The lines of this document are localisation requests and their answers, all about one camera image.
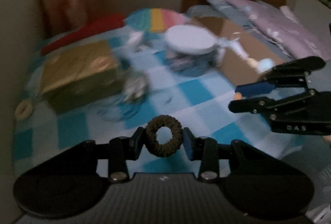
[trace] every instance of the purple cloth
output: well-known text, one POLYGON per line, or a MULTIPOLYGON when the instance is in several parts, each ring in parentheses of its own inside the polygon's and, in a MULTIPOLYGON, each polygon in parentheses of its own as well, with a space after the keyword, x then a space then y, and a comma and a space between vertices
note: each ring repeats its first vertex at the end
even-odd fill
POLYGON ((227 0, 244 12, 261 32, 279 42, 296 58, 320 56, 331 59, 330 50, 316 36, 286 18, 280 10, 249 0, 227 0))

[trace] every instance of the gold box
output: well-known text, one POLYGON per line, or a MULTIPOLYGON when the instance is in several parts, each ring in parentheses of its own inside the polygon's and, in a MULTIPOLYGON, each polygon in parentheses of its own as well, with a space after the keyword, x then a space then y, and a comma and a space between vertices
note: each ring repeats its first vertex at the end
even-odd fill
POLYGON ((57 112, 118 94, 123 88, 120 63, 106 41, 72 48, 44 66, 40 92, 57 112))

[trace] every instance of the white ring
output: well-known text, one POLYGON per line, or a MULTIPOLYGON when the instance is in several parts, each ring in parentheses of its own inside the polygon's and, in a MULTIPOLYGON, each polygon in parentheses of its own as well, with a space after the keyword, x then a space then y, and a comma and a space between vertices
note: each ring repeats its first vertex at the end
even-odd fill
POLYGON ((15 110, 15 117, 17 120, 24 120, 32 114, 34 106, 30 100, 23 100, 19 103, 15 110))

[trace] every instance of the pink fabric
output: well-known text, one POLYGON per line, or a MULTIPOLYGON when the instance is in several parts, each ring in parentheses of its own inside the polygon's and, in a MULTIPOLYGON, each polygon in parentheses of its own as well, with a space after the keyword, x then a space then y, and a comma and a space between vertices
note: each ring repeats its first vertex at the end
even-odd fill
POLYGON ((162 9, 162 16, 163 16, 163 23, 164 23, 164 27, 165 29, 168 29, 174 25, 183 25, 185 24, 185 16, 172 11, 172 10, 166 10, 166 9, 162 9))
POLYGON ((162 9, 161 12, 162 12, 162 17, 163 17, 164 28, 168 29, 168 28, 174 26, 172 11, 162 9))
POLYGON ((283 45, 296 58, 317 55, 331 59, 331 48, 302 25, 286 18, 280 10, 249 0, 227 0, 243 11, 261 32, 283 45))

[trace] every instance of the striped gray surface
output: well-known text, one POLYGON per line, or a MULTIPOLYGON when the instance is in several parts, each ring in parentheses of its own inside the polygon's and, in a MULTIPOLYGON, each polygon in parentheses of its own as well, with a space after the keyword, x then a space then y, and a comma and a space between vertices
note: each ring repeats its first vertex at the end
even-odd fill
POLYGON ((193 174, 136 174, 112 185, 90 210, 66 219, 41 220, 24 215, 16 224, 310 224, 304 216, 264 221, 234 208, 215 184, 193 174))

